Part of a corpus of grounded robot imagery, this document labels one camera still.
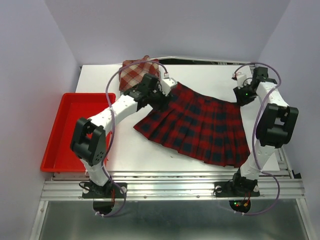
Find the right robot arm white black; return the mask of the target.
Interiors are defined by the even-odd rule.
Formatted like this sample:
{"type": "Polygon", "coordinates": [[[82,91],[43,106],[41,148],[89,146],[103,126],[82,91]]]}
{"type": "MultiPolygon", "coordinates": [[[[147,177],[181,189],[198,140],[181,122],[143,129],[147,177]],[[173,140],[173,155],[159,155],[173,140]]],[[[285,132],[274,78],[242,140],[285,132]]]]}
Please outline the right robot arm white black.
{"type": "Polygon", "coordinates": [[[233,90],[237,104],[243,107],[255,98],[260,100],[252,130],[252,151],[230,182],[235,195],[258,193],[258,179],[265,173],[265,164],[275,150],[289,143],[299,115],[299,110],[281,96],[281,80],[270,78],[268,68],[265,64],[256,67],[251,78],[238,69],[232,75],[237,82],[233,90]]]}

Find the red cream plaid skirt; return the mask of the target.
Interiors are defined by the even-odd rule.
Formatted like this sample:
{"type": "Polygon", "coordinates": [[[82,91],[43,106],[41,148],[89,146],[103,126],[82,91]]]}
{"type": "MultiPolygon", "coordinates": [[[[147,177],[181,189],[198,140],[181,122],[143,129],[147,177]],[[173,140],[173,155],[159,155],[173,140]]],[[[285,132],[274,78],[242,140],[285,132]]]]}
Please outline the red cream plaid skirt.
{"type": "Polygon", "coordinates": [[[142,81],[144,74],[159,77],[159,65],[152,62],[143,62],[131,65],[119,73],[119,91],[124,92],[142,81]]]}

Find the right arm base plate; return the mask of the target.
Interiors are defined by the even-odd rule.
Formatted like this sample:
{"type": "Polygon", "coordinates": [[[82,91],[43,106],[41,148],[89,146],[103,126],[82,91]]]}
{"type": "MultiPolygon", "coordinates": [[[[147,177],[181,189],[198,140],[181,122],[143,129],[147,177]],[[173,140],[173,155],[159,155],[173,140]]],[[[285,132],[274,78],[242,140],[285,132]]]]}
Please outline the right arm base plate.
{"type": "Polygon", "coordinates": [[[248,187],[234,185],[231,181],[216,181],[214,183],[214,194],[218,198],[231,197],[259,197],[260,192],[253,191],[248,187]]]}

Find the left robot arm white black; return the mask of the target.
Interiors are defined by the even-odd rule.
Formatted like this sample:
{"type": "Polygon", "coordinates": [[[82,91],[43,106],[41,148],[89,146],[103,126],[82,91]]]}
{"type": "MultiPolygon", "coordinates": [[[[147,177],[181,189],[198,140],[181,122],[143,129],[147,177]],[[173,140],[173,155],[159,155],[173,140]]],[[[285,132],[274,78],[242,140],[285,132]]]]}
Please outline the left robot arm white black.
{"type": "Polygon", "coordinates": [[[115,103],[90,118],[81,117],[76,121],[70,149],[89,174],[89,181],[80,185],[83,190],[100,197],[106,197],[111,193],[116,183],[104,165],[112,146],[107,143],[107,135],[113,134],[117,124],[122,120],[147,105],[155,110],[164,109],[171,99],[171,91],[177,84],[168,74],[159,79],[146,73],[140,83],[125,90],[115,103]]]}

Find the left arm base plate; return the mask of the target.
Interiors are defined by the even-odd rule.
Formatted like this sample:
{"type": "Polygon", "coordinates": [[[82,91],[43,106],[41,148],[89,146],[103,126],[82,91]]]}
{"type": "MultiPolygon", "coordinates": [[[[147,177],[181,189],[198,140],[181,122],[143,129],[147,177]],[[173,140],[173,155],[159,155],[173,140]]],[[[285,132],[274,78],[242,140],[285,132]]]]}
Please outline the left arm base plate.
{"type": "Polygon", "coordinates": [[[104,186],[99,186],[92,181],[81,181],[83,199],[123,199],[127,193],[127,183],[118,183],[119,187],[108,181],[104,186]]]}

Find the red navy plaid skirt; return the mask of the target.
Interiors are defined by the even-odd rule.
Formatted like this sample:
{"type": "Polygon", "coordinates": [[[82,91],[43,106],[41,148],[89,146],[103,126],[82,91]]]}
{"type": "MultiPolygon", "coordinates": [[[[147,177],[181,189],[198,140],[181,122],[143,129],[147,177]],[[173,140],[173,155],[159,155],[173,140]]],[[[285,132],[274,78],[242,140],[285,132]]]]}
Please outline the red navy plaid skirt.
{"type": "Polygon", "coordinates": [[[178,83],[164,111],[152,110],[134,129],[179,154],[239,168],[250,155],[237,103],[202,95],[178,83]]]}

